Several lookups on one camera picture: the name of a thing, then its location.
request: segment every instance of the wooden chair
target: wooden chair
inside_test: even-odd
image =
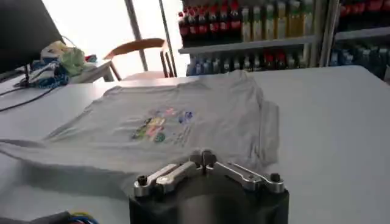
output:
[[[175,74],[173,73],[172,66],[171,66],[171,61],[169,59],[169,55],[167,52],[168,44],[165,40],[159,39],[159,38],[150,38],[150,39],[143,39],[143,40],[138,40],[138,41],[133,41],[129,42],[126,44],[122,44],[112,50],[104,59],[112,60],[115,56],[117,55],[122,55],[122,54],[127,54],[133,51],[139,51],[142,49],[147,49],[147,48],[155,48],[159,47],[161,48],[160,51],[160,58],[161,58],[161,63],[163,65],[163,71],[147,71],[147,72],[141,72],[137,73],[135,75],[130,75],[126,77],[124,80],[134,80],[134,79],[158,79],[158,78],[169,78],[169,77],[175,77]],[[111,62],[111,68],[112,71],[114,72],[114,75],[116,78],[121,81],[122,78],[118,74],[118,70],[116,70],[113,62]]]

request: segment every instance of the store shelf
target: store shelf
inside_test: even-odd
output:
[[[312,35],[312,36],[305,36],[305,37],[293,37],[293,38],[276,39],[276,40],[209,45],[209,46],[202,46],[202,47],[188,47],[188,48],[179,49],[179,53],[180,54],[201,54],[201,53],[210,53],[210,52],[219,52],[219,51],[256,49],[262,47],[289,46],[289,45],[313,43],[314,40],[315,37],[314,35]]]
[[[354,30],[336,33],[335,40],[351,40],[357,38],[380,37],[390,35],[390,27]]]

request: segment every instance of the desk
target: desk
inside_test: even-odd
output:
[[[358,66],[252,75],[265,98],[280,107],[279,163],[269,171],[280,172],[290,191],[289,222],[388,223],[390,87]],[[175,85],[193,79],[121,85]],[[7,122],[0,138],[39,139],[113,85],[66,86],[0,114],[0,124]],[[52,114],[60,111],[63,118],[55,119]],[[37,117],[21,118],[28,114]],[[80,184],[69,185],[70,180]],[[89,211],[101,223],[129,223],[126,198],[104,178],[31,167],[0,155],[0,215],[27,220],[66,209]]]

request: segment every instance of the screw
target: screw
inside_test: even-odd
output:
[[[275,182],[275,183],[280,182],[280,175],[279,175],[279,173],[272,173],[271,174],[271,181]]]
[[[147,176],[145,175],[139,176],[136,180],[140,186],[145,186],[147,184]]]

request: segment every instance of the black cable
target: black cable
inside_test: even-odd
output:
[[[39,98],[42,98],[44,95],[46,95],[46,94],[50,93],[51,91],[55,90],[56,88],[57,88],[57,87],[51,88],[51,89],[47,90],[46,92],[44,92],[43,94],[40,94],[39,96],[34,97],[33,99],[28,100],[28,101],[25,101],[25,102],[23,102],[23,103],[18,103],[18,104],[14,105],[14,106],[11,106],[11,107],[2,108],[2,109],[0,109],[0,112],[7,111],[7,110],[11,110],[11,109],[13,109],[13,108],[20,107],[20,106],[23,106],[23,105],[25,105],[25,104],[31,103],[31,102],[33,102],[33,101],[36,101],[36,100],[38,100]],[[7,93],[11,93],[11,92],[14,92],[14,91],[17,91],[17,90],[20,90],[20,89],[26,89],[26,88],[13,89],[13,90],[11,90],[11,91],[2,93],[2,95],[7,94]]]

